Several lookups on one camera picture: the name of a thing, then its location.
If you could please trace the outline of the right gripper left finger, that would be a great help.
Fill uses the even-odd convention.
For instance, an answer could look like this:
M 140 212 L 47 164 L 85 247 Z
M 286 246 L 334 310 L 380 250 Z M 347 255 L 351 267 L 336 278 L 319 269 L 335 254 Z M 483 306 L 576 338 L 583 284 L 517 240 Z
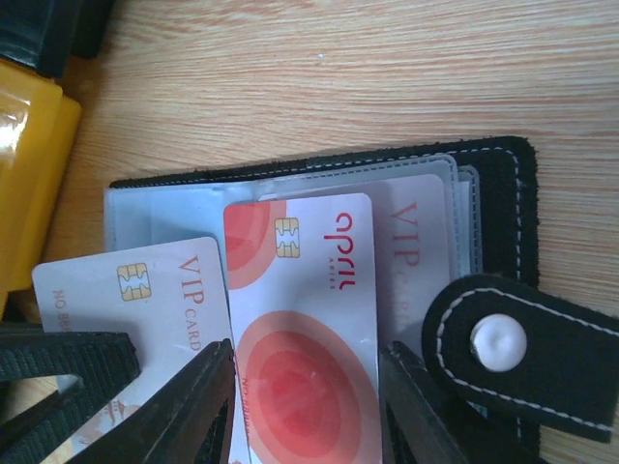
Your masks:
M 226 463 L 235 410 L 229 339 L 208 344 L 144 405 L 81 452 L 83 463 Z

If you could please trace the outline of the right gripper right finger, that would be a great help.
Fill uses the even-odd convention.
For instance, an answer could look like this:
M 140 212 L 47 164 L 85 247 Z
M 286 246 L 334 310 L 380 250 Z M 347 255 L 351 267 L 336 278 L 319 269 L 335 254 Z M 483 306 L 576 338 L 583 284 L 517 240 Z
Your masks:
M 404 343 L 380 351 L 379 387 L 389 463 L 467 463 L 460 442 L 467 403 L 434 383 Z

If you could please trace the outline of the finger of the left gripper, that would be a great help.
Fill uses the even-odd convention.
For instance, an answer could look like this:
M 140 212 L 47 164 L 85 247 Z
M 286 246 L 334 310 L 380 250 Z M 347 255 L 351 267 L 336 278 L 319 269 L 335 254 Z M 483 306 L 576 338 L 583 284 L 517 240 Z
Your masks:
M 127 333 L 1 325 L 1 381 L 54 377 L 57 390 L 1 425 L 3 463 L 40 463 L 140 373 Z

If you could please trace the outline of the black leather card holder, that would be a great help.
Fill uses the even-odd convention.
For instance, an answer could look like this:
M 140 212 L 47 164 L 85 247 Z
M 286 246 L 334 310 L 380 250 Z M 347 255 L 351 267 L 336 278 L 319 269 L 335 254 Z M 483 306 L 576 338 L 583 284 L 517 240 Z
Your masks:
M 422 174 L 445 184 L 451 281 L 430 304 L 418 358 L 469 406 L 467 463 L 537 463 L 549 426 L 606 443 L 618 401 L 618 322 L 538 288 L 534 149 L 498 137 L 113 183 L 106 242 L 132 249 L 216 240 L 236 366 L 233 428 L 252 463 L 228 300 L 223 214 L 269 193 Z

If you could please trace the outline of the white pink credit card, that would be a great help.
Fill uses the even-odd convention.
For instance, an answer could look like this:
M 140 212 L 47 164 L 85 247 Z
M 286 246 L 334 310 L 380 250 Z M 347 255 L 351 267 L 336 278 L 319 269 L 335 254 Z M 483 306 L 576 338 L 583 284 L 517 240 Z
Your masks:
M 445 184 L 438 175 L 296 189 L 262 198 L 357 192 L 366 194 L 372 204 L 379 341 L 386 345 L 397 340 L 421 354 L 427 310 L 451 281 Z
M 75 432 L 74 453 L 126 420 L 206 345 L 231 336 L 211 237 L 44 263 L 32 278 L 46 332 L 126 333 L 141 370 Z

